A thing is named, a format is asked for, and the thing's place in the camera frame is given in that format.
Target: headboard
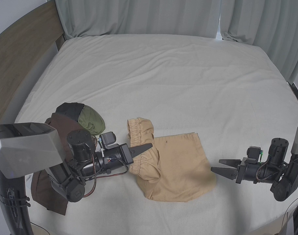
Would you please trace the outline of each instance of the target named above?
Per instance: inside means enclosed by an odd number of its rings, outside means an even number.
[[[54,0],[35,8],[0,34],[0,123],[15,120],[41,75],[37,72],[39,60],[55,42],[58,49],[62,46],[63,34]]]

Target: brown fabric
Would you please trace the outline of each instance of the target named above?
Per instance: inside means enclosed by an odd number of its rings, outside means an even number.
[[[215,187],[216,177],[197,133],[154,138],[151,121],[143,118],[128,120],[127,128],[131,146],[153,145],[129,167],[146,198],[188,202]]]
[[[53,113],[51,118],[48,118],[45,123],[57,129],[66,152],[66,161],[71,160],[73,155],[67,143],[67,134],[73,130],[83,129],[83,127],[75,120],[59,113]],[[31,196],[34,201],[48,210],[62,215],[66,214],[68,201],[52,188],[50,178],[45,170],[33,174]]]

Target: khaki pants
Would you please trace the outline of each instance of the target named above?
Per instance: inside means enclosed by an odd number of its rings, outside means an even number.
[[[154,138],[151,121],[143,118],[128,120],[127,128],[131,147],[153,145],[129,167],[146,198],[187,202],[215,187],[215,174],[197,133]]]

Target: mattress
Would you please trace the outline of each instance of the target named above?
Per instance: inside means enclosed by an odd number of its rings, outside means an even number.
[[[211,166],[242,159],[249,146],[267,151],[275,137],[288,139],[290,151],[298,126],[298,101],[261,48],[194,36],[66,41],[16,122],[43,123],[63,102],[96,109],[118,143],[128,143],[126,122],[136,117],[150,119],[156,137],[196,132]],[[126,174],[99,179],[90,197],[68,204],[66,216],[32,200],[29,215],[63,235],[244,234],[281,216],[298,197],[297,189],[277,202],[270,186],[217,176],[215,189],[193,201],[155,202]]]

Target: bed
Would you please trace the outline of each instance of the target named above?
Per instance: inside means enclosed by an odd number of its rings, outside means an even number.
[[[261,48],[195,36],[67,40],[16,122],[44,122],[63,102],[96,109],[118,143],[128,143],[126,122],[136,117],[150,119],[156,137],[197,132],[211,166],[241,159],[251,145],[266,151],[274,137],[292,144],[298,126],[298,101]],[[92,196],[68,204],[66,216],[33,200],[29,215],[61,235],[245,234],[280,217],[298,197],[297,189],[277,202],[269,189],[217,176],[215,189],[193,201],[155,202],[126,174],[98,180]]]

